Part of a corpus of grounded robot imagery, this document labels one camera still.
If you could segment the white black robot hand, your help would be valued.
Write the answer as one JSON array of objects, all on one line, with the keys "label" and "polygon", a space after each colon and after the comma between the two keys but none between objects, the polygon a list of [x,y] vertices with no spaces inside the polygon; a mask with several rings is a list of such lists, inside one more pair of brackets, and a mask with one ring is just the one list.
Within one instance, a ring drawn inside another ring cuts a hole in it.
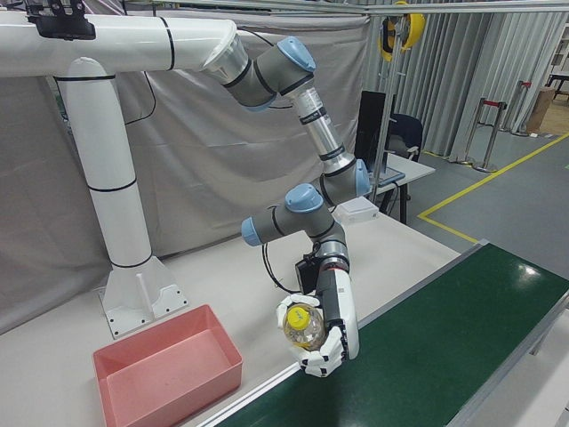
[{"label": "white black robot hand", "polygon": [[276,307],[277,327],[282,329],[287,310],[295,303],[319,308],[324,313],[326,341],[318,350],[308,351],[292,346],[291,352],[307,375],[326,377],[345,360],[353,360],[359,352],[357,313],[351,279],[345,270],[329,269],[319,273],[313,296],[290,294]]}]

